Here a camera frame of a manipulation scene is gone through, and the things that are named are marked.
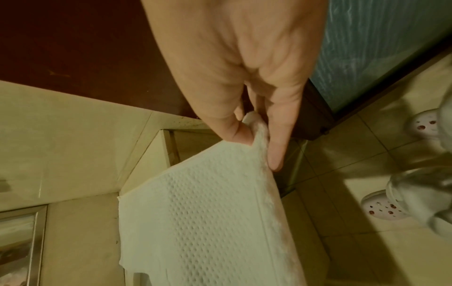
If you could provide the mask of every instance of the silver frame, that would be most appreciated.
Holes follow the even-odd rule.
[[[35,206],[20,210],[0,212],[0,220],[12,219],[18,216],[34,214],[33,239],[30,249],[30,264],[28,265],[27,286],[38,286],[46,228],[47,206]]]

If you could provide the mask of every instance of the textured paper towel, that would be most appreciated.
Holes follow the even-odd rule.
[[[120,264],[153,286],[305,285],[273,175],[268,131],[222,141],[120,197]]]

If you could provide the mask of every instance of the textured glass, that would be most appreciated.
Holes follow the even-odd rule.
[[[334,112],[452,30],[452,0],[330,0],[311,77]]]

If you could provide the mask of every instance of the framed mirror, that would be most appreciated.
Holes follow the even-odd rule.
[[[38,286],[46,206],[0,212],[0,286]]]

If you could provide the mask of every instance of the hand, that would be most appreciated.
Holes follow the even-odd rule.
[[[327,0],[142,0],[155,39],[196,114],[252,144],[241,94],[268,117],[268,165],[282,167],[318,56]]]

